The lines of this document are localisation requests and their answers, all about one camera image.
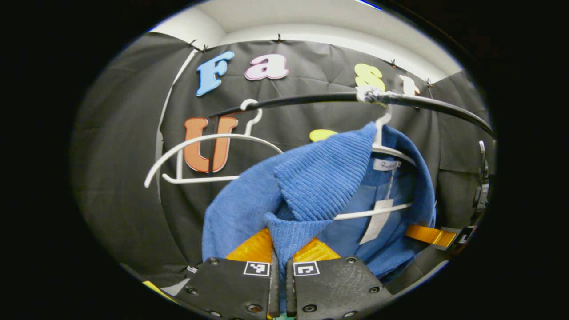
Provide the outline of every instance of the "blue sweater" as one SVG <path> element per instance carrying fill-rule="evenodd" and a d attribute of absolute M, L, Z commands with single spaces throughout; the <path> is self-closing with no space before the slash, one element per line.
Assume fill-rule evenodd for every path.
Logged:
<path fill-rule="evenodd" d="M 317 237 L 340 256 L 358 256 L 378 278 L 392 276 L 426 246 L 405 236 L 410 224 L 435 225 L 434 190 L 427 166 L 401 132 L 383 127 L 382 145 L 411 157 L 392 171 L 373 168 L 377 128 L 339 133 L 262 161 L 231 181 L 205 213 L 203 259 L 226 257 L 245 240 L 268 227 L 279 260 L 281 281 L 286 263 Z M 370 217 L 333 221 L 338 214 L 372 210 L 376 201 L 394 199 L 410 208 L 389 214 L 379 235 L 359 244 Z"/>

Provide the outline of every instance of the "clothing tag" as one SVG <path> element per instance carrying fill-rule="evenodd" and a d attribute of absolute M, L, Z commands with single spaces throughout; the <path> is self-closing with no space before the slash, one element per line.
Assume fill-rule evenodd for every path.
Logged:
<path fill-rule="evenodd" d="M 383 208 L 390 208 L 393 206 L 393 199 L 388 200 L 379 200 L 376 202 L 374 210 L 383 209 Z M 384 214 L 375 214 L 369 220 L 368 229 L 365 231 L 364 237 L 361 239 L 360 244 L 366 243 L 371 241 L 380 234 L 381 229 L 383 229 L 387 219 L 389 218 L 389 213 L 386 212 Z"/>
<path fill-rule="evenodd" d="M 391 171 L 399 167 L 401 163 L 399 161 L 387 161 L 381 159 L 375 159 L 373 161 L 373 170 L 379 171 Z"/>

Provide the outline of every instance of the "screw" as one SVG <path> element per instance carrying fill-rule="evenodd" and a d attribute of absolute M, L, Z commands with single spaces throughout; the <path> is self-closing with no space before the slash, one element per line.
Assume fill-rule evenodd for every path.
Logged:
<path fill-rule="evenodd" d="M 263 308 L 259 305 L 248 305 L 247 310 L 251 312 L 260 312 L 261 310 L 263 310 Z"/>
<path fill-rule="evenodd" d="M 314 312 L 316 311 L 316 306 L 315 305 L 307 305 L 302 307 L 302 311 L 304 312 Z"/>
<path fill-rule="evenodd" d="M 186 288 L 188 290 L 189 294 L 193 294 L 194 296 L 197 296 L 197 290 L 194 288 Z"/>

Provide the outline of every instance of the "white ceiling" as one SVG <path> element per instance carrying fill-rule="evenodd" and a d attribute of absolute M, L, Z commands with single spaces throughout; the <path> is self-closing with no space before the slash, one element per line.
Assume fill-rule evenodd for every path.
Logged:
<path fill-rule="evenodd" d="M 196 6 L 227 33 L 268 24 L 306 23 L 342 27 L 388 40 L 439 66 L 457 61 L 425 34 L 358 0 L 211 0 Z"/>

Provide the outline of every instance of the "blue letter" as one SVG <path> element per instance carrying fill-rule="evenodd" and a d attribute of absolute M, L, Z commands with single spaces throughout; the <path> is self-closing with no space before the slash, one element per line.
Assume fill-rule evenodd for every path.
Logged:
<path fill-rule="evenodd" d="M 221 80 L 216 79 L 215 74 L 224 75 L 227 71 L 227 62 L 224 60 L 229 60 L 234 56 L 233 51 L 227 51 L 197 68 L 200 72 L 200 88 L 196 92 L 198 97 L 219 87 Z"/>

